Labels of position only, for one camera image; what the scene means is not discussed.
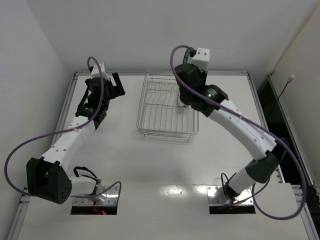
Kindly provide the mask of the teal rimmed text plate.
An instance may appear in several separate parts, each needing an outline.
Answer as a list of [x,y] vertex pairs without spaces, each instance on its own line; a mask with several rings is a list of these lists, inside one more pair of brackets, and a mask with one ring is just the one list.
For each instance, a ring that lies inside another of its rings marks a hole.
[[194,51],[195,50],[193,48],[186,49],[186,51],[184,52],[184,55],[183,55],[183,60],[182,60],[183,64],[187,64],[189,58],[192,58],[194,56]]

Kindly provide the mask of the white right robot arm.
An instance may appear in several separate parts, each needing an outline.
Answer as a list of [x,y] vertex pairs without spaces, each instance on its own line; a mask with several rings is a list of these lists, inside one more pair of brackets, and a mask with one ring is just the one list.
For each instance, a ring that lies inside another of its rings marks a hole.
[[185,83],[197,93],[221,106],[233,111],[237,109],[223,90],[216,85],[206,84],[207,75],[195,65],[184,63],[176,66],[174,70],[179,77],[176,81],[179,85],[180,101],[225,128],[252,156],[252,160],[223,185],[222,198],[234,201],[243,190],[253,184],[266,183],[280,163],[276,155],[275,139],[243,119],[224,111],[221,107],[209,104],[181,85]]

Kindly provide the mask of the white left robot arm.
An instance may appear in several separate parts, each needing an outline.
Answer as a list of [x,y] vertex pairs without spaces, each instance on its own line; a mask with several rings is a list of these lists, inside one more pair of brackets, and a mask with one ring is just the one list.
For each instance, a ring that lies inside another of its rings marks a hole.
[[86,91],[69,126],[53,146],[40,158],[31,158],[26,164],[27,189],[33,197],[63,204],[69,197],[103,203],[107,189],[101,180],[89,171],[75,177],[67,174],[68,166],[85,139],[98,129],[107,116],[110,100],[125,95],[118,73],[113,73],[115,84],[107,77],[85,80]]

